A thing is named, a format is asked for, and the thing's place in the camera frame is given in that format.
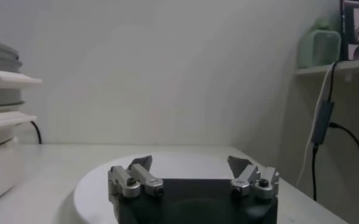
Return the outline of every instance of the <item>green container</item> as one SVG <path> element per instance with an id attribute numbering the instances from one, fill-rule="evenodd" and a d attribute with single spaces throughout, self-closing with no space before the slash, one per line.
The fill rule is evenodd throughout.
<path id="1" fill-rule="evenodd" d="M 299 43 L 297 64 L 299 68 L 329 65 L 339 60 L 341 37 L 338 32 L 314 30 Z"/>

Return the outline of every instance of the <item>white shelf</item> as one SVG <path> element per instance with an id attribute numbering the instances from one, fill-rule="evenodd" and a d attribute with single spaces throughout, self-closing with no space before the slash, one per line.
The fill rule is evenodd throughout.
<path id="1" fill-rule="evenodd" d="M 14 127 L 25 122 L 35 121 L 35 116 L 26 115 L 19 111 L 0 113 L 0 129 Z"/>
<path id="2" fill-rule="evenodd" d="M 0 88 L 21 89 L 42 82 L 41 79 L 32 79 L 24 74 L 0 71 Z"/>
<path id="3" fill-rule="evenodd" d="M 296 75 L 299 76 L 325 75 L 329 66 L 330 65 L 324 65 L 314 68 L 298 69 Z M 339 62 L 335 69 L 335 75 L 355 75 L 355 74 L 359 74 L 359 60 Z"/>

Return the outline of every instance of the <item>white cable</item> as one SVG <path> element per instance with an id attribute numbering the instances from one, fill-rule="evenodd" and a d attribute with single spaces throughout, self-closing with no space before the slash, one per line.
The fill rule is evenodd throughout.
<path id="1" fill-rule="evenodd" d="M 335 63 L 336 62 L 334 62 L 334 63 L 332 63 L 332 65 L 330 65 L 330 67 L 327 70 L 327 73 L 325 73 L 325 76 L 324 76 L 324 80 L 323 80 L 323 84 L 321 86 L 318 101 L 316 103 L 315 112 L 313 114 L 311 132 L 309 133 L 309 138 L 308 138 L 308 141 L 307 141 L 307 145 L 305 146 L 304 158 L 302 160 L 301 170 L 300 170 L 300 174 L 299 174 L 299 177 L 297 179 L 297 182 L 296 182 L 296 187 L 299 187 L 299 184 L 300 184 L 300 181 L 302 179 L 302 176 L 304 175 L 305 165 L 307 163 L 308 149 L 309 149 L 309 146 L 311 144 L 311 140 L 312 140 L 312 136 L 313 136 L 313 130 L 315 129 L 315 123 L 316 123 L 316 120 L 318 118 L 320 102 L 323 99 L 323 93 L 324 93 L 324 89 L 325 89 L 325 84 L 327 83 L 328 76 L 330 75 L 332 67 L 333 67 L 333 65 Z"/>

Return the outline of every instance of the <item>stacked white containers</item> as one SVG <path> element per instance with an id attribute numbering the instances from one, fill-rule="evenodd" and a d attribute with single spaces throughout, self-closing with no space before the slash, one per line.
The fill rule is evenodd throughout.
<path id="1" fill-rule="evenodd" d="M 18 154 L 14 128 L 36 118 L 18 111 L 19 106 L 23 104 L 20 89 L 41 82 L 17 72 L 0 71 L 0 196 L 16 183 L 21 173 L 21 157 Z"/>

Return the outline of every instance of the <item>white table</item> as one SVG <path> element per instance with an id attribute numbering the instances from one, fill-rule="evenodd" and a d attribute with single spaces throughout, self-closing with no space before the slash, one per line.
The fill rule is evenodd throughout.
<path id="1" fill-rule="evenodd" d="M 73 190 L 88 171 L 122 156 L 161 151 L 243 157 L 231 147 L 21 145 L 23 178 L 0 198 L 0 223 L 80 223 L 73 206 Z M 346 224 L 283 180 L 279 200 L 279 209 L 292 222 Z"/>

